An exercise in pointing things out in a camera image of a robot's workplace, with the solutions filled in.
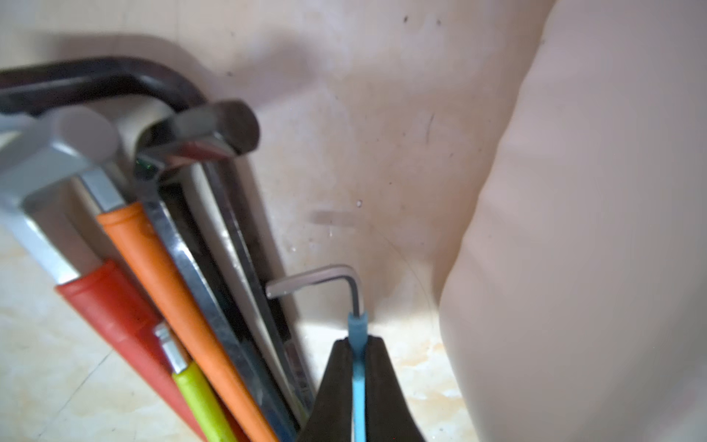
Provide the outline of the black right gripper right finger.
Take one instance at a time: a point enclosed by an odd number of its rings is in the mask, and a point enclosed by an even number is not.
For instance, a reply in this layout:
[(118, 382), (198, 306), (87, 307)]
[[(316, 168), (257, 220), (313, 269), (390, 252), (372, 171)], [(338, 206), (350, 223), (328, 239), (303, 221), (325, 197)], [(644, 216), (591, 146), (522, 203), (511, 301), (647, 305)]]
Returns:
[(425, 441), (412, 417), (382, 338), (368, 336), (365, 364), (366, 440)]

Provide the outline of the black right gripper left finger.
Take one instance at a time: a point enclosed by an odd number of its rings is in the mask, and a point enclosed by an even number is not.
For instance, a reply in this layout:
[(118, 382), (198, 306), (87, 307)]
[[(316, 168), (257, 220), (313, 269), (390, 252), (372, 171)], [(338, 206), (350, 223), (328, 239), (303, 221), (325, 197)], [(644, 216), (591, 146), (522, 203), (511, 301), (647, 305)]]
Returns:
[(312, 413), (300, 431), (298, 441), (352, 440), (353, 364), (349, 341), (335, 341)]

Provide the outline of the blue sleeve small hex key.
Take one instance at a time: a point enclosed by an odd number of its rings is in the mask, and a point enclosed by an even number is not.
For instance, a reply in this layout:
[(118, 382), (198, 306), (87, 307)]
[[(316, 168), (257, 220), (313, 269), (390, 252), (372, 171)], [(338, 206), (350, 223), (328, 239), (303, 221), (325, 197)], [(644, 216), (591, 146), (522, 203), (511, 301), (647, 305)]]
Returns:
[(363, 300), (359, 295), (360, 280), (351, 266), (333, 264), (307, 271), (294, 276), (286, 276), (266, 285), (267, 298), (275, 299), (291, 295), (296, 291), (335, 280), (344, 280), (350, 288), (352, 309), (348, 315), (348, 345), (353, 353), (350, 386), (352, 387), (352, 406), (350, 414), (353, 423), (353, 440), (366, 441), (366, 364), (365, 351), (368, 339), (368, 318)]

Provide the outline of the green sleeve hex key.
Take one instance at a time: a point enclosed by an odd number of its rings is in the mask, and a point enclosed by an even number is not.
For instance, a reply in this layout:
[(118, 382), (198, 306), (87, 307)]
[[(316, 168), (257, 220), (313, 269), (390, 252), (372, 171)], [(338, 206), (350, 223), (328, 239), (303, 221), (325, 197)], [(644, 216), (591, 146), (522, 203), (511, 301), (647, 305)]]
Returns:
[(172, 378), (206, 440), (237, 442), (239, 439), (228, 423), (209, 382), (167, 322), (160, 322), (154, 328), (154, 335), (167, 357), (172, 369)]

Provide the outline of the orange sleeve hex key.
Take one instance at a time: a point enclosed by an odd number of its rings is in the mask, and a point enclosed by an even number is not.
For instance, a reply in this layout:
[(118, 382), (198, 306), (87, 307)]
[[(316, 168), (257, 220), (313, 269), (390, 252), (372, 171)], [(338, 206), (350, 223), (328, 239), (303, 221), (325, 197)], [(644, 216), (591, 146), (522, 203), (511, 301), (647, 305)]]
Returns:
[(276, 434), (217, 342), (143, 206), (127, 203), (100, 166), (80, 173), (79, 179), (101, 210), (97, 221), (104, 232), (248, 440), (276, 441)]

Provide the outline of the red sleeve hex key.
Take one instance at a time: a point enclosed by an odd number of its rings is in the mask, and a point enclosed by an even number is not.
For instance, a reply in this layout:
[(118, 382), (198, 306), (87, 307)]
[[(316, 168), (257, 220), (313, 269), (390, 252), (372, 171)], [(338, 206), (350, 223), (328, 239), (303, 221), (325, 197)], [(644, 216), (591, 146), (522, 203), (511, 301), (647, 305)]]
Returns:
[(56, 292), (204, 441), (154, 328), (163, 322), (116, 261), (97, 253), (97, 228), (68, 202), (70, 182), (113, 160), (122, 140), (104, 115), (83, 106), (40, 117), (4, 114), (1, 222), (53, 278)]

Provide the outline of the black large hex key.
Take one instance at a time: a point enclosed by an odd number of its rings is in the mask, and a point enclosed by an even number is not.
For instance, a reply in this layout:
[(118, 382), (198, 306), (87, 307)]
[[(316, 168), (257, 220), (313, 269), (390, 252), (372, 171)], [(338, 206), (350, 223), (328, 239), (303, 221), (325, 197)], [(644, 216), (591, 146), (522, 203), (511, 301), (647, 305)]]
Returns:
[[(1, 108), (5, 112), (35, 113), (62, 105), (129, 94), (159, 99), (171, 107), (172, 115), (210, 104), (198, 88), (177, 72), (139, 58), (92, 58), (15, 68), (1, 75)], [(248, 200), (244, 180), (238, 171), (237, 175), (250, 207), (261, 249), (271, 265), (263, 248), (261, 223)]]

